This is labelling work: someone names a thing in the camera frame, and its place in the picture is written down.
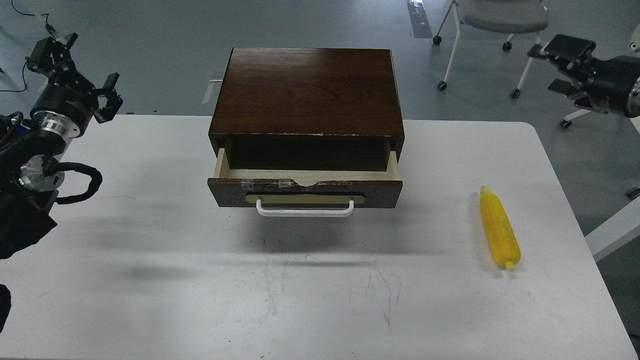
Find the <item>silver cylinder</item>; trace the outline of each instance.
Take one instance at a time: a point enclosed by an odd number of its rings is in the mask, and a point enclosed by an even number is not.
[[[40,129],[60,135],[62,139],[75,138],[80,135],[80,129],[68,117],[49,110],[38,111],[33,114],[34,120],[42,121]]]

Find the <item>white table leg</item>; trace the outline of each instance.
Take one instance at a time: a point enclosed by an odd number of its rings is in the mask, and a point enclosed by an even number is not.
[[[584,239],[598,261],[640,236],[640,197],[591,231]]]

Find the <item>yellow corn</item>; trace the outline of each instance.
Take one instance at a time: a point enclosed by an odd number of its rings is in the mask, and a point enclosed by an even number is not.
[[[520,261],[520,247],[500,199],[486,186],[480,189],[480,209],[493,259],[498,265],[513,270]]]

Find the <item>drawer handle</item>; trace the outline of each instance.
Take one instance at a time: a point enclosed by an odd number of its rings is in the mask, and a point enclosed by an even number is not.
[[[349,207],[340,210],[326,209],[265,209],[262,207],[262,199],[255,201],[258,214],[264,217],[298,217],[298,218],[344,218],[353,213],[354,202],[349,199]]]

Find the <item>black cable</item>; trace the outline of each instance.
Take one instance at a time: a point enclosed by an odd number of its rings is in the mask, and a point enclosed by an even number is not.
[[[102,174],[98,169],[80,163],[50,163],[45,166],[44,176],[51,176],[59,171],[75,171],[80,174],[89,175],[91,181],[84,193],[80,195],[72,195],[67,197],[58,197],[56,203],[60,205],[73,204],[75,202],[85,201],[93,196],[102,184]]]
[[[24,114],[22,114],[19,111],[16,111],[15,113],[12,113],[11,115],[9,115],[8,116],[9,121],[11,121],[13,117],[18,117],[18,118],[13,123],[13,125],[11,125],[9,130],[7,130],[6,134],[4,134],[4,136],[2,137],[2,140],[0,140],[0,147],[2,147],[5,142],[9,141],[13,132],[15,132],[15,130],[22,124],[22,120],[24,120]]]
[[[22,11],[18,10],[15,8],[15,5],[13,4],[13,0],[11,0],[11,7],[20,14],[26,15],[26,16],[35,16],[36,14],[34,13],[23,13]],[[45,26],[44,28],[47,30],[47,32],[52,36],[52,37],[56,37],[56,35],[54,35],[53,33],[56,31],[53,26],[51,26],[49,24],[49,13],[41,13],[40,16],[44,16],[44,22],[45,22]]]
[[[22,90],[0,90],[0,92],[23,92],[27,90],[27,81],[24,79],[24,68],[27,67],[27,62],[24,62],[22,66],[22,82],[24,83],[24,88]]]

